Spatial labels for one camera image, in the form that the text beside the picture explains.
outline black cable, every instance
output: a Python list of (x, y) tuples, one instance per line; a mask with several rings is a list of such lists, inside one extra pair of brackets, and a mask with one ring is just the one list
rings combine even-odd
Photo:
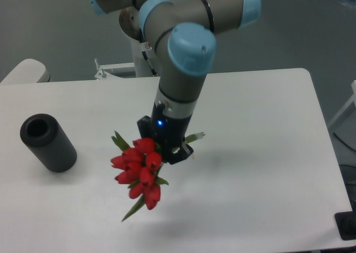
[(351, 150), (352, 152), (356, 153), (356, 149), (350, 147), (347, 143), (345, 143), (336, 133), (333, 132), (333, 135), (335, 136), (335, 138), (337, 140), (339, 140), (340, 143), (342, 143), (345, 147), (347, 147), (349, 150)]

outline red flower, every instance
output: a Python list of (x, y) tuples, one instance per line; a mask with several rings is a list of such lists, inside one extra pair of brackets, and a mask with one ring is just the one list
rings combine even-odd
[(161, 187), (157, 184), (152, 185), (144, 193), (144, 199), (148, 210), (152, 210), (161, 198)]
[(111, 163), (114, 168), (119, 168), (120, 170), (125, 170), (126, 168), (126, 162), (123, 160), (123, 156), (114, 157), (111, 160)]
[(140, 172), (140, 181), (143, 186), (152, 186), (155, 182), (156, 176), (147, 167), (143, 167)]
[(155, 141), (151, 138), (142, 138), (133, 142), (135, 149), (143, 154), (149, 154), (155, 150)]
[(119, 182), (119, 184), (121, 185), (129, 185), (132, 182), (134, 182), (135, 179), (132, 179), (128, 176), (127, 172), (124, 171), (122, 173), (120, 173), (119, 175), (117, 175), (115, 177), (115, 180)]
[(129, 162), (125, 168), (127, 175), (137, 180), (140, 177), (140, 171), (142, 169), (142, 165), (138, 162)]
[(144, 161), (144, 154), (135, 148), (126, 149), (122, 153), (122, 156), (123, 156), (123, 160), (126, 162), (133, 161), (133, 162), (141, 163), (142, 161)]
[(146, 157), (146, 166), (151, 171), (158, 170), (161, 166), (161, 163), (162, 163), (162, 157), (157, 152), (152, 152), (152, 153), (148, 154)]
[(137, 184), (133, 188), (130, 189), (130, 193), (128, 196), (131, 199), (136, 199), (138, 198), (142, 193), (144, 192), (144, 186), (142, 184)]
[(149, 198), (156, 200), (157, 202), (161, 199), (161, 186), (158, 184), (153, 184), (150, 188), (145, 190), (145, 195), (148, 195)]

